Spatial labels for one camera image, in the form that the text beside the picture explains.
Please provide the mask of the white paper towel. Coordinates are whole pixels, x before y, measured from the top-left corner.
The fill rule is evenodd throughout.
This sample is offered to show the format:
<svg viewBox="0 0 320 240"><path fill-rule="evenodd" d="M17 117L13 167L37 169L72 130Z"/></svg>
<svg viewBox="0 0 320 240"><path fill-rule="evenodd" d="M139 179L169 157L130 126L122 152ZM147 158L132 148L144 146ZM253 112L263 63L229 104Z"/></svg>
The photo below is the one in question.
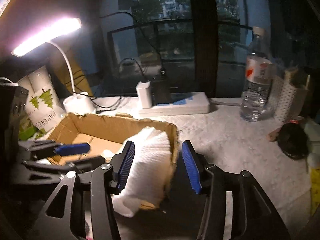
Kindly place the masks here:
<svg viewBox="0 0 320 240"><path fill-rule="evenodd" d="M112 196L113 208L124 217L133 217L142 204L159 207L165 196L171 151L167 133L146 126L127 138L135 145L135 156L125 189Z"/></svg>

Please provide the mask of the green paper cup pack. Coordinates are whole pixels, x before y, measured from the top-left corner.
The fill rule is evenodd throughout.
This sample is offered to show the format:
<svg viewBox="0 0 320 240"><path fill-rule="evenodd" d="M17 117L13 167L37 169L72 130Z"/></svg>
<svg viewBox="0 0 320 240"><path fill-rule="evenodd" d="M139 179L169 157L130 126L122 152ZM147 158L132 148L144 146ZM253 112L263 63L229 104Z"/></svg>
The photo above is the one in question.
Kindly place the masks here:
<svg viewBox="0 0 320 240"><path fill-rule="evenodd" d="M30 138L38 139L46 133L44 125L40 121L32 122L27 115L21 119L18 133L19 140L27 141Z"/></svg>

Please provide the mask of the cardboard box tray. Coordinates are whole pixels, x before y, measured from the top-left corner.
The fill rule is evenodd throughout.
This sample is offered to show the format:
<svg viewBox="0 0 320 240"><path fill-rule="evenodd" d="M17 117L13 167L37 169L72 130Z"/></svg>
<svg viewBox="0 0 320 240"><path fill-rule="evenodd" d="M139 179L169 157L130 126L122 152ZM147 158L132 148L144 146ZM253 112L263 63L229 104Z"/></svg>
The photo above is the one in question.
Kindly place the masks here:
<svg viewBox="0 0 320 240"><path fill-rule="evenodd" d="M170 190L178 158L178 130L174 124L149 119L137 120L97 114L82 116L69 113L50 132L48 138L66 145L87 142L90 144L91 150L83 158L100 155L106 161L110 161L112 156L120 153L124 148L124 141L127 138L139 133L146 126L167 133L170 141L171 165L165 186L165 198ZM140 209L157 208L151 207L150 204L142 204L140 207Z"/></svg>

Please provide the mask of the white paper cup pack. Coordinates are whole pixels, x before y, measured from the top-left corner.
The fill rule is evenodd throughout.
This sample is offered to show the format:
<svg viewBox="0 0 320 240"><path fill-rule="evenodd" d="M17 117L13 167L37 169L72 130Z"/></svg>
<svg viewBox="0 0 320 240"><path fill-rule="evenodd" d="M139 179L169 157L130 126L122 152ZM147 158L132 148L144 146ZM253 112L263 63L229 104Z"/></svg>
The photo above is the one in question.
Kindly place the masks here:
<svg viewBox="0 0 320 240"><path fill-rule="evenodd" d="M29 94L26 113L32 124L47 133L57 126L65 114L45 66L21 78L18 84Z"/></svg>

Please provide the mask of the white patterned tablecloth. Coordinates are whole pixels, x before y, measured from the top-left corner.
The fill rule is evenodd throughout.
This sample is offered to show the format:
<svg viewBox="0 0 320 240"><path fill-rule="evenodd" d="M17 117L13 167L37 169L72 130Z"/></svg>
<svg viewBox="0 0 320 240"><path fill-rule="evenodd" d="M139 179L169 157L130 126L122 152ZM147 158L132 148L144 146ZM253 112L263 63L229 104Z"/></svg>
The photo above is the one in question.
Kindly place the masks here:
<svg viewBox="0 0 320 240"><path fill-rule="evenodd" d="M304 160L288 158L268 133L278 128L273 119L242 120L237 99L213 100L207 114L162 116L175 124L179 141L191 141L195 151L222 170L253 174L277 208L291 237L310 217L310 179ZM206 198L190 187L182 160L171 192L158 210L134 217L116 215L122 239L195 239Z"/></svg>

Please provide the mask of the yellow package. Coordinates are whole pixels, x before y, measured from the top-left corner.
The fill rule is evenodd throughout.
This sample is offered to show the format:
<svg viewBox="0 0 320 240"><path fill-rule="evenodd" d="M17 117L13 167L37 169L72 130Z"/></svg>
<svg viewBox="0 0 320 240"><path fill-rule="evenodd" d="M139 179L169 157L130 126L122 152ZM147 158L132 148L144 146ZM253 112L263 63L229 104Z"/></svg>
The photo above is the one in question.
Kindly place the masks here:
<svg viewBox="0 0 320 240"><path fill-rule="evenodd" d="M310 195L311 195L311 215L313 215L320 203L320 174L319 168L309 168L310 174Z"/></svg>

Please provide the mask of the black round object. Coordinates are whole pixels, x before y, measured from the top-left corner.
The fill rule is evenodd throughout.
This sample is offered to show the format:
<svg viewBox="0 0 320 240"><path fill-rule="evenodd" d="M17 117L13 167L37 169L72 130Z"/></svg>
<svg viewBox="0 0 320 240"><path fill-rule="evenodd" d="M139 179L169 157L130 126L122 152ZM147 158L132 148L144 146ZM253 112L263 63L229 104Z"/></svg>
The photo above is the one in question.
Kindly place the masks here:
<svg viewBox="0 0 320 240"><path fill-rule="evenodd" d="M284 124L276 141L282 152L291 159L304 159L309 154L308 136L300 124L293 122Z"/></svg>

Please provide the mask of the white charger adapter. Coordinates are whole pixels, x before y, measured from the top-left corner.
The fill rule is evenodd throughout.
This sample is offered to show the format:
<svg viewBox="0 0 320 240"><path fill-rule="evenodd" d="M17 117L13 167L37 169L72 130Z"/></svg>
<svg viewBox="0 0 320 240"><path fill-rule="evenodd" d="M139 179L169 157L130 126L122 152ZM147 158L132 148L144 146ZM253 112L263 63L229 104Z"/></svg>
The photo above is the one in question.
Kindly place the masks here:
<svg viewBox="0 0 320 240"><path fill-rule="evenodd" d="M149 109L152 107L152 96L151 96L151 82L146 81L136 85L136 92L142 106L142 109Z"/></svg>

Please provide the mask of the black charger adapter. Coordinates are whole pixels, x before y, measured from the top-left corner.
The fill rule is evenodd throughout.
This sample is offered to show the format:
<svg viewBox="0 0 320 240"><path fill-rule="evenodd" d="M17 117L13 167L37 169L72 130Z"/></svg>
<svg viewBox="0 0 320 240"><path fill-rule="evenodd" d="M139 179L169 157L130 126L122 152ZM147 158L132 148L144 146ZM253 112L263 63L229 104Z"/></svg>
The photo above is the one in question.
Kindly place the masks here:
<svg viewBox="0 0 320 240"><path fill-rule="evenodd" d="M165 69L160 69L152 82L152 87L156 104L171 103L170 82Z"/></svg>

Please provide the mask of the white perforated organizer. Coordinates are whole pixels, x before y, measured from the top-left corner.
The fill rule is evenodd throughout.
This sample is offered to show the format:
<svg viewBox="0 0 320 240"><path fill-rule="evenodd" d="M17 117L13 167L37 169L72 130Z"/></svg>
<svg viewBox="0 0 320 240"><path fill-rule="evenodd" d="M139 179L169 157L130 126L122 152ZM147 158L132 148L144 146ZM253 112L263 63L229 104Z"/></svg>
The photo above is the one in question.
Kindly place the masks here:
<svg viewBox="0 0 320 240"><path fill-rule="evenodd" d="M274 76L269 103L277 122L285 124L299 116L309 82L310 75L305 75L298 67L286 69L283 76Z"/></svg>

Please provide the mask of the clear water bottle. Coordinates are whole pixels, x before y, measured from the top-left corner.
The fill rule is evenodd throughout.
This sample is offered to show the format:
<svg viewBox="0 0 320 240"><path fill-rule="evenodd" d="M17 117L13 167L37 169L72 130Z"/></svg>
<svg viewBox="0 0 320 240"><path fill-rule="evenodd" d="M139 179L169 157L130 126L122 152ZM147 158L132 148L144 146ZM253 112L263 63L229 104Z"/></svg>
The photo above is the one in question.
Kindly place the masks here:
<svg viewBox="0 0 320 240"><path fill-rule="evenodd" d="M245 84L240 116L249 122L258 121L267 103L272 79L270 44L265 29L253 27L253 39L248 47Z"/></svg>

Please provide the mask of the white power strip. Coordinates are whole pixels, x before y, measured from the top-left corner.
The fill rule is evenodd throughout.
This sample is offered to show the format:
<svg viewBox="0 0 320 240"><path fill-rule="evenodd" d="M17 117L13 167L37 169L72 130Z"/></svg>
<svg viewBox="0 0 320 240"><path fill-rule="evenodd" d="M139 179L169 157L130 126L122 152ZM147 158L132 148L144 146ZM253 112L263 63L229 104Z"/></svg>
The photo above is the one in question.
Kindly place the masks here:
<svg viewBox="0 0 320 240"><path fill-rule="evenodd" d="M174 93L172 103L156 104L140 109L141 117L206 114L210 112L210 101L204 92Z"/></svg>

